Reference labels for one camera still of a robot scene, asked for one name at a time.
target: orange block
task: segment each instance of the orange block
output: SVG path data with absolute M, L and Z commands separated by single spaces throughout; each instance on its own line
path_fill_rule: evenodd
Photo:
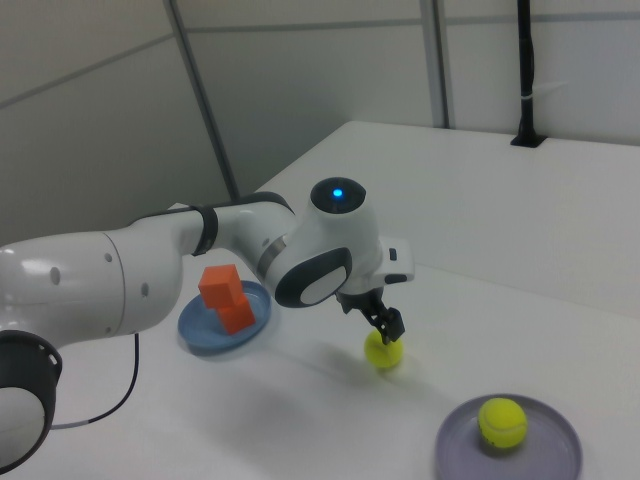
M 243 294 L 243 299 L 233 307 L 218 308 L 218 318 L 229 335 L 239 332 L 256 323 L 251 311 L 249 299 Z
M 205 268 L 198 290 L 207 308 L 231 308 L 246 300 L 233 264 Z

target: white wall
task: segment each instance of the white wall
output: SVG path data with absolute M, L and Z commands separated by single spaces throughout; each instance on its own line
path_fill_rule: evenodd
M 243 194 L 349 120 L 442 124 L 418 0 L 178 6 Z
M 448 100 L 458 129 L 515 134 L 517 2 L 444 0 Z M 640 2 L 532 0 L 539 133 L 640 145 Z
M 161 1 L 0 3 L 0 245 L 228 198 Z

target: blue plate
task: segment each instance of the blue plate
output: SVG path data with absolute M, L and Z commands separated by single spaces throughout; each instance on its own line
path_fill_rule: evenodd
M 198 295 L 182 310 L 178 332 L 193 353 L 216 353 L 242 345 L 264 328 L 271 317 L 271 296 L 259 283 L 242 281 L 242 290 L 249 300 L 256 323 L 229 335 L 215 309 L 205 306 Z

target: black cable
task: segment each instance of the black cable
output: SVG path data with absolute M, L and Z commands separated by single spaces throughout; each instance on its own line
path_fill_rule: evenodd
M 135 387 L 136 380 L 138 378 L 138 365 L 140 363 L 140 339 L 138 338 L 137 333 L 134 335 L 134 350 L 135 350 L 135 359 L 133 364 L 133 377 L 131 377 L 131 384 L 129 385 L 129 390 L 127 390 L 127 393 L 124 394 L 124 397 L 122 397 L 122 400 L 120 400 L 120 402 L 115 407 L 104 412 L 101 415 L 98 415 L 97 417 L 93 417 L 88 420 L 81 420 L 79 422 L 62 423 L 60 425 L 53 425 L 51 427 L 51 430 L 63 430 L 66 428 L 75 428 L 75 427 L 80 427 L 82 425 L 89 425 L 90 423 L 95 423 L 98 420 L 102 420 L 103 418 L 108 417 L 109 415 L 114 413 L 116 410 L 118 410 L 122 405 L 124 405 L 124 403 L 127 401 L 129 396 L 131 395 L 131 392 L 133 392 L 133 388 Z

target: purple plate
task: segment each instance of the purple plate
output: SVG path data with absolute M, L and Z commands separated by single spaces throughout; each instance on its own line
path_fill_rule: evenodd
M 510 398 L 527 415 L 522 444 L 498 451 L 478 429 L 478 410 L 491 398 Z M 582 467 L 580 440 L 571 424 L 538 400 L 497 394 L 463 403 L 445 419 L 436 438 L 440 480 L 576 480 Z

